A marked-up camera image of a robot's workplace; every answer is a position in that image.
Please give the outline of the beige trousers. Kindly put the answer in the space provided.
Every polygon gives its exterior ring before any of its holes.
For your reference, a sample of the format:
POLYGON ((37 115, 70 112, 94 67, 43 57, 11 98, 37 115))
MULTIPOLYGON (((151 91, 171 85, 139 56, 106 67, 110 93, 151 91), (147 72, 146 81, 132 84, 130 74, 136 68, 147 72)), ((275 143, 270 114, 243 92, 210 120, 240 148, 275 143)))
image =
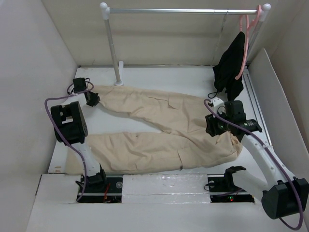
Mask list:
POLYGON ((236 160, 242 151, 242 144, 231 133, 206 133, 205 116, 209 111, 200 97, 124 86, 96 86, 94 91, 105 109, 159 128, 159 132, 87 136, 95 160, 107 173, 210 168, 236 160))

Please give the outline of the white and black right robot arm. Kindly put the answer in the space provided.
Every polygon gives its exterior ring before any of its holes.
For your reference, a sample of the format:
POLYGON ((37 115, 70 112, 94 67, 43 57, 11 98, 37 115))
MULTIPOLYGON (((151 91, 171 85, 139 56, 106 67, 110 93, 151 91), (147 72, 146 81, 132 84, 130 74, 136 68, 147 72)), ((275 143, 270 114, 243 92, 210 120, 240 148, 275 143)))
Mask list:
POLYGON ((226 169, 223 184, 228 190, 240 188, 258 199, 267 216, 280 219, 299 214, 303 221, 309 196, 306 179, 297 178, 280 161, 272 147, 258 133, 262 128, 254 119, 247 119, 241 101, 226 101, 219 98, 205 99, 204 105, 210 114, 205 117, 206 133, 214 137, 230 132, 251 154, 262 171, 265 180, 250 174, 242 166, 226 169))

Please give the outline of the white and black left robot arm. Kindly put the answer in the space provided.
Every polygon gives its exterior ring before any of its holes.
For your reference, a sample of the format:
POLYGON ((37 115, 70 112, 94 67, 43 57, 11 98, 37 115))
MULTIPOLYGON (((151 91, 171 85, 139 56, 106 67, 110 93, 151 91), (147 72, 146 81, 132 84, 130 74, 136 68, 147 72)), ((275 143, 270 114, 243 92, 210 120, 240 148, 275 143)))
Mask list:
POLYGON ((73 88, 67 92, 66 97, 46 99, 45 109, 54 126, 54 132, 58 142, 63 143, 72 149, 80 157, 84 174, 76 184, 82 188, 82 192, 99 193, 103 192, 108 186, 106 174, 95 159, 90 147, 86 143, 88 128, 78 101, 72 101, 68 104, 55 105, 48 107, 49 101, 68 99, 78 95, 84 95, 86 104, 96 106, 99 102, 97 93, 88 88, 90 84, 85 78, 75 78, 73 88))

